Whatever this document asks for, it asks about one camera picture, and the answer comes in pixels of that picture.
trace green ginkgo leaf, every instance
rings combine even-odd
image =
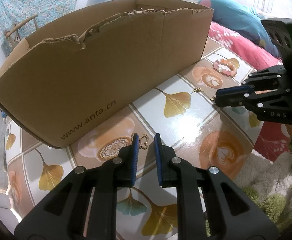
[[[131,189],[129,189],[128,197],[117,202],[117,210],[126,216],[137,216],[139,214],[145,213],[147,211],[147,207],[143,203],[134,199],[131,193]]]
[[[232,107],[231,110],[237,114],[244,114],[246,112],[246,109],[242,106]]]

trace blue floral fabric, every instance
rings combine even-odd
[[[0,39],[6,55],[10,53],[4,31],[28,17],[36,18],[39,28],[75,10],[77,0],[0,0]],[[19,29],[20,38],[29,36],[36,30],[33,21]]]

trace red floral blanket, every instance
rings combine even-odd
[[[273,57],[263,48],[215,22],[210,26],[209,37],[236,53],[256,70],[282,64],[280,59]],[[291,125],[264,122],[254,149],[265,158],[274,161],[281,153],[292,149],[291,141]]]

